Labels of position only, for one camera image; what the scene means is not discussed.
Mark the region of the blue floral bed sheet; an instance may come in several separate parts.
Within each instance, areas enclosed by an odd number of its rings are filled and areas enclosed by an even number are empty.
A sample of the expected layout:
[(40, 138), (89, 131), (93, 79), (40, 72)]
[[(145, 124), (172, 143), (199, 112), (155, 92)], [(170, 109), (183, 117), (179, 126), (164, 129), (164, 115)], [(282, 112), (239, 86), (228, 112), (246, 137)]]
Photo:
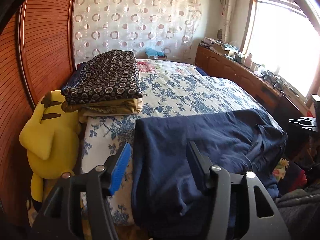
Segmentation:
[(133, 142), (139, 118), (213, 114), (260, 109), (234, 82), (218, 77), (179, 73), (141, 73), (143, 109), (139, 114), (89, 117), (82, 143), (81, 171), (88, 172), (115, 154), (123, 141)]

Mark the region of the white circle pattern curtain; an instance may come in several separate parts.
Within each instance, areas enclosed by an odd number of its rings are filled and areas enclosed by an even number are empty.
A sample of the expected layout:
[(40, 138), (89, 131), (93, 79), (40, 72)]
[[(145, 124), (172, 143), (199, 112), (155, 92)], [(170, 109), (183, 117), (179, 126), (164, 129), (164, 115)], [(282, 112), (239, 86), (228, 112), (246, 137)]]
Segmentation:
[(170, 61), (189, 61), (201, 17), (201, 0), (75, 0), (75, 61), (109, 50), (145, 58), (148, 48)]

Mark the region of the blue tissue box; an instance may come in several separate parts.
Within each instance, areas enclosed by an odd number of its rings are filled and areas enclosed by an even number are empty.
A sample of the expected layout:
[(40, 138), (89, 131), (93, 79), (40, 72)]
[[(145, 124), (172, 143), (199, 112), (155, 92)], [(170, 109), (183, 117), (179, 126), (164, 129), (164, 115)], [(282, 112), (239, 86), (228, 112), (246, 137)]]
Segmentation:
[(146, 56), (150, 60), (166, 60), (167, 55), (162, 51), (157, 51), (155, 49), (152, 49), (150, 47), (145, 49)]

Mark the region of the beige side curtain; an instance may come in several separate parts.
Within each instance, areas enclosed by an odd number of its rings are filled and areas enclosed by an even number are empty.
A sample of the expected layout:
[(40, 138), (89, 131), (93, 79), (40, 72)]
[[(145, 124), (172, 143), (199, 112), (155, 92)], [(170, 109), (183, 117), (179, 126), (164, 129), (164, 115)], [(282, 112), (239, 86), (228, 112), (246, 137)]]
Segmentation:
[(229, 41), (229, 30), (234, 13), (236, 0), (223, 0), (223, 30), (222, 40), (224, 43)]

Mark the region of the navy blue printed t-shirt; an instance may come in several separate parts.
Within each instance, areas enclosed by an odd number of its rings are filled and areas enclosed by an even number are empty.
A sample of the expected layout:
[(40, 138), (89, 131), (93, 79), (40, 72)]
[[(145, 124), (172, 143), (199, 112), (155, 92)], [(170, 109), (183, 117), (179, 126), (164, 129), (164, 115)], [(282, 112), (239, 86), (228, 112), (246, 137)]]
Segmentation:
[(219, 176), (252, 171), (270, 197), (287, 134), (259, 109), (136, 121), (131, 208), (153, 239), (201, 239)]

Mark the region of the mustard yellow folded cloth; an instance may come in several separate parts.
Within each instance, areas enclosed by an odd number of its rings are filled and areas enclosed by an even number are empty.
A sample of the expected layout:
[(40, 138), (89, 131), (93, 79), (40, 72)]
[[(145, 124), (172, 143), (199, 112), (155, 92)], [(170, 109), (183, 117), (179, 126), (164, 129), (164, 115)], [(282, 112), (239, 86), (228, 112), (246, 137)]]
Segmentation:
[(80, 116), (119, 116), (139, 114), (143, 109), (142, 98), (138, 99), (117, 99), (86, 103), (81, 105), (69, 105), (66, 101), (62, 103), (62, 110), (66, 113), (78, 111)]

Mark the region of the dark patterned folded blanket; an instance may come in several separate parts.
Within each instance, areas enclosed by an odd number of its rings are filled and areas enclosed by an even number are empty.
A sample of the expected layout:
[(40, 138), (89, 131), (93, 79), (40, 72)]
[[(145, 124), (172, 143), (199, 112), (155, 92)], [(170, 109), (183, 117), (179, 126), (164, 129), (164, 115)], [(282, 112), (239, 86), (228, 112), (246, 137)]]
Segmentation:
[(81, 63), (61, 94), (69, 105), (142, 98), (134, 53), (111, 50)]

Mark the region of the yellow plush toy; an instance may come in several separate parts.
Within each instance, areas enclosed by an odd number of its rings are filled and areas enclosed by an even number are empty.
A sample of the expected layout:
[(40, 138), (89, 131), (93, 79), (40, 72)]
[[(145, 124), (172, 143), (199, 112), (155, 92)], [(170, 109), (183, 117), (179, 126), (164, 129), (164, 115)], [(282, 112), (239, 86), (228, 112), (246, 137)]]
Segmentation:
[(37, 104), (20, 132), (33, 176), (30, 190), (33, 207), (41, 209), (44, 184), (63, 173), (73, 174), (79, 154), (81, 125), (77, 112), (62, 110), (65, 97), (59, 90), (48, 92)]

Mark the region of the clutter pile on cabinet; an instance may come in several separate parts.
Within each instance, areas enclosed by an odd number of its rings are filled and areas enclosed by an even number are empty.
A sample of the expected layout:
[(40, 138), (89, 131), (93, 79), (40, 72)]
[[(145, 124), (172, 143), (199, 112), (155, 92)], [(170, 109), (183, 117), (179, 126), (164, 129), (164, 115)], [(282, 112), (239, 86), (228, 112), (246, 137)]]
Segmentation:
[(267, 70), (266, 67), (254, 63), (252, 61), (251, 54), (243, 54), (230, 44), (222, 43), (221, 41), (209, 37), (205, 37), (204, 40), (200, 42), (199, 46), (203, 46), (249, 69), (251, 72), (253, 72), (254, 75), (271, 84), (274, 89), (281, 92), (290, 91), (296, 97), (299, 97), (298, 93), (292, 87), (290, 87), (282, 78)]

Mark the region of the wooden sideboard cabinet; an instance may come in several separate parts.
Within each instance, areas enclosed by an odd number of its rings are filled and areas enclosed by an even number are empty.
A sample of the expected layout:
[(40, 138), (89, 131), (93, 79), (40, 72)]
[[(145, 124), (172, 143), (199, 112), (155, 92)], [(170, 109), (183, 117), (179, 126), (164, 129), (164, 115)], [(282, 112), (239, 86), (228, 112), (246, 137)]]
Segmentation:
[(288, 92), (274, 89), (271, 84), (254, 75), (249, 69), (203, 46), (197, 48), (195, 65), (210, 76), (233, 81), (273, 115), (287, 115), (289, 119), (314, 116)]

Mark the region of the wooden headboard panel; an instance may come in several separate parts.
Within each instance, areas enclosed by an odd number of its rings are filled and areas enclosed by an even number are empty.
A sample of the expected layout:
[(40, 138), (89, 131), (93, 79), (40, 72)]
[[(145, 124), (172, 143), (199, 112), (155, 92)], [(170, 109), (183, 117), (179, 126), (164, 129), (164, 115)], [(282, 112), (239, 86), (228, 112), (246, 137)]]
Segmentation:
[(75, 70), (74, 0), (1, 0), (1, 212), (28, 224), (31, 169), (19, 134), (38, 101)]

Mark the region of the pink floral quilt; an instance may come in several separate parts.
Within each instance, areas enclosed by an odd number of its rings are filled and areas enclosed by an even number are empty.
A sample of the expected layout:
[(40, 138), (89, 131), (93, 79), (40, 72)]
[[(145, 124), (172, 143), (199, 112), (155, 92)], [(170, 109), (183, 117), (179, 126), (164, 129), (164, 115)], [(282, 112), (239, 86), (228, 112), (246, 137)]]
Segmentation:
[(201, 75), (194, 65), (187, 63), (136, 59), (136, 64), (141, 73), (179, 73), (183, 75)]

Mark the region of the wooden framed window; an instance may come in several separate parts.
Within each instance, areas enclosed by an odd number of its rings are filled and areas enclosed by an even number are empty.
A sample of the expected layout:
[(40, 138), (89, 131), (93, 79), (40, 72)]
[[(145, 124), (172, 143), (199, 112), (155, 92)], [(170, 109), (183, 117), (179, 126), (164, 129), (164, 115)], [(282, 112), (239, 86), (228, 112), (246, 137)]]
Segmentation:
[(319, 34), (293, 0), (251, 0), (243, 51), (303, 100), (319, 62)]

